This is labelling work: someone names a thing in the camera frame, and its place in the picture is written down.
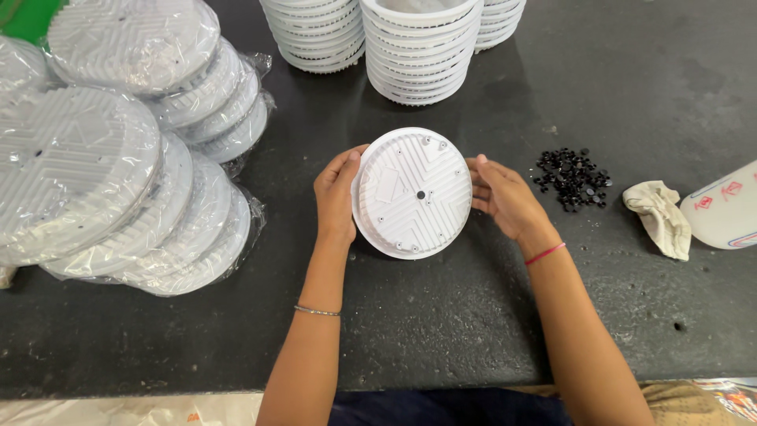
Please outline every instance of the white circular plastic housing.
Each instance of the white circular plastic housing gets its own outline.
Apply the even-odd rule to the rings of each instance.
[[[394,258],[425,258],[449,246],[472,200],[466,160],[444,136],[420,127],[378,138],[352,182],[355,224]]]
[[[0,265],[96,242],[152,184],[160,132],[141,102],[69,87],[27,97],[15,112],[0,118]]]
[[[48,80],[42,51],[33,44],[0,36],[0,94],[16,89],[44,89]]]
[[[260,140],[267,121],[266,100],[263,96],[258,96],[252,111],[234,129],[210,142],[193,145],[192,149],[218,164],[226,163],[244,154]]]
[[[176,226],[192,191],[192,156],[182,140],[164,133],[160,176],[134,218],[105,241],[75,255],[42,264],[66,277],[97,277],[117,271],[161,244]]]
[[[241,59],[230,42],[221,37],[217,57],[207,69],[183,83],[181,92],[148,102],[158,123],[185,127],[221,109],[232,97],[243,71]]]
[[[251,215],[247,199],[232,186],[232,208],[213,245],[186,268],[151,280],[130,283],[159,296],[178,296],[213,283],[237,261],[250,235]]]
[[[191,264],[216,240],[229,216],[232,184],[218,164],[197,153],[192,160],[195,181],[182,220],[160,246],[111,277],[129,283],[172,274]]]
[[[207,66],[218,18],[194,0],[72,0],[53,18],[53,66],[71,83],[170,91]]]
[[[219,136],[234,127],[252,108],[260,91],[257,72],[249,63],[242,61],[245,72],[240,74],[240,81],[231,99],[220,110],[203,121],[179,130],[189,145],[202,143]]]

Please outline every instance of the stack of white housings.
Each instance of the stack of white housings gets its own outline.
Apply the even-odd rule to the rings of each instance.
[[[170,296],[224,277],[262,226],[257,200],[125,92],[17,93],[0,135],[0,266]]]
[[[475,44],[476,53],[507,40],[516,31],[524,7],[525,0],[486,0]]]
[[[446,99],[465,81],[484,0],[360,0],[373,87],[404,105]]]
[[[265,129],[271,102],[258,73],[202,0],[71,0],[48,44],[67,83],[131,92],[162,130],[218,163],[252,148]]]
[[[301,70],[343,70],[365,52],[358,0],[260,0],[284,59]]]

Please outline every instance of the wrist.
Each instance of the wrist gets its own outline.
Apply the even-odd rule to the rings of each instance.
[[[551,223],[534,225],[523,230],[516,241],[526,261],[562,244],[560,234]]]
[[[317,249],[334,249],[347,252],[351,243],[352,239],[347,233],[318,232],[318,237],[316,238]]]

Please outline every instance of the black speckled countertop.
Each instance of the black speckled countertop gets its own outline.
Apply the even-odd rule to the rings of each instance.
[[[274,56],[263,85],[279,109],[241,175],[269,224],[228,280],[171,299],[21,269],[0,292],[1,398],[262,390],[316,237],[313,178],[336,153],[408,126],[525,177],[544,150],[591,149],[614,182],[607,208],[569,214],[554,193],[537,197],[637,378],[757,375],[757,248],[693,241],[676,262],[621,200],[644,180],[685,196],[757,158],[757,3],[529,2],[515,36],[424,108],[381,97],[362,60],[325,76],[289,67],[255,1],[210,5],[237,49]],[[550,381],[522,259],[480,214],[414,262],[359,236],[341,353],[344,390]]]

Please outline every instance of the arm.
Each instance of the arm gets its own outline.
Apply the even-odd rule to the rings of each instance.
[[[299,306],[341,311],[347,250],[355,239],[350,185],[368,146],[343,152],[314,183],[318,239]],[[325,425],[329,421],[339,365],[340,317],[295,311],[260,405],[258,426]]]
[[[485,156],[468,158],[473,207],[490,214],[527,260],[562,240],[528,184]],[[555,382],[573,421],[654,425],[628,364],[594,310],[566,248],[528,266]]]

